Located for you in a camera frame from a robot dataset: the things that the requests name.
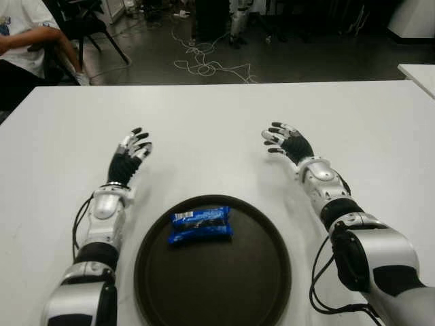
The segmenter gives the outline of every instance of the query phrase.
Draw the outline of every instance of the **hand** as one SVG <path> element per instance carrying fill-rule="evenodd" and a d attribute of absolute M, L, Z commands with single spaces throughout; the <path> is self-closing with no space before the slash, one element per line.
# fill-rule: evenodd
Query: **hand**
<path fill-rule="evenodd" d="M 132 130 L 118 145 L 110 162 L 107 182 L 118 182 L 127 186 L 142 161 L 151 154 L 152 143 L 138 143 L 149 135 L 147 132 L 141 134 L 141 131 L 142 128 Z"/>
<path fill-rule="evenodd" d="M 3 56 L 9 50 L 9 37 L 0 34 L 0 56 Z"/>
<path fill-rule="evenodd" d="M 266 139 L 264 144 L 279 145 L 280 148 L 269 148 L 269 153 L 282 153 L 296 165 L 304 158 L 314 156 L 309 142 L 295 128 L 281 122 L 272 122 L 272 127 L 261 133 Z"/>

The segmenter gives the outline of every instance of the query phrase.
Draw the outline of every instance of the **snack package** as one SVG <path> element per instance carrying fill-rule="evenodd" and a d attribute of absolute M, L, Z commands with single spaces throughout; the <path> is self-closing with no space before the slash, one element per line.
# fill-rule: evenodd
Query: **snack package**
<path fill-rule="evenodd" d="M 197 238 L 216 238 L 232 236 L 232 228 L 228 222 L 230 207 L 204 209 L 171 215 L 173 232 L 169 236 L 169 244 L 181 243 Z"/>

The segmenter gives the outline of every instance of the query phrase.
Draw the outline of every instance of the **black pants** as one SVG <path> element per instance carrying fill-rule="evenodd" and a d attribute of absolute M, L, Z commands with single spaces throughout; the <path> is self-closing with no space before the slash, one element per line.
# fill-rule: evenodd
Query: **black pants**
<path fill-rule="evenodd" d="M 27 70 L 0 60 L 0 111 L 12 111 L 36 86 L 48 83 Z"/>

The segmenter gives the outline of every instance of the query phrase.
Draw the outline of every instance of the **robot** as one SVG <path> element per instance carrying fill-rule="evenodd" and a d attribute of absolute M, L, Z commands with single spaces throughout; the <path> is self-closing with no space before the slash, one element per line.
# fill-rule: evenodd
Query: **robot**
<path fill-rule="evenodd" d="M 94 201 L 88 214 L 87 238 L 46 304 L 42 325 L 116 325 L 115 271 L 122 246 L 124 210 L 133 199 L 128 182 L 152 151 L 151 143 L 140 142 L 147 136 L 148 133 L 141 133 L 137 128 L 118 145 L 107 183 L 79 210 L 79 214 L 84 208 L 86 211 L 91 200 Z M 270 153 L 291 160 L 297 182 L 310 197 L 332 243 L 333 257 L 316 276 L 313 272 L 309 291 L 313 307 L 324 314 L 364 311 L 377 325 L 380 325 L 379 317 L 387 326 L 434 326 L 435 288 L 426 287 L 418 279 L 419 262 L 410 242 L 365 213 L 351 197 L 345 180 L 330 167 L 329 161 L 314 155 L 309 142 L 297 129 L 273 122 L 262 136 L 265 145 L 273 146 L 268 149 Z M 78 219 L 79 214 L 75 230 L 84 216 L 83 213 Z M 319 308 L 314 304 L 313 299 L 319 301 L 314 284 L 332 261 L 336 263 L 342 284 L 351 291 L 359 291 L 368 304 L 341 308 L 322 303 Z"/>
<path fill-rule="evenodd" d="M 245 44 L 245 40 L 240 34 L 246 29 L 249 19 L 249 10 L 254 4 L 254 0 L 238 0 L 237 11 L 231 18 L 230 45 L 239 48 L 239 44 Z"/>

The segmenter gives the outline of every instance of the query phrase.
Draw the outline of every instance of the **white t-shirt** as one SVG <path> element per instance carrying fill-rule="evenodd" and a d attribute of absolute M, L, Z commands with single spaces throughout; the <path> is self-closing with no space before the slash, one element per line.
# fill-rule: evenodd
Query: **white t-shirt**
<path fill-rule="evenodd" d="M 17 35 L 39 26 L 58 29 L 42 0 L 0 0 L 0 34 Z M 44 50 L 28 52 L 29 47 L 7 51 L 0 59 L 26 69 L 33 75 L 44 78 Z"/>

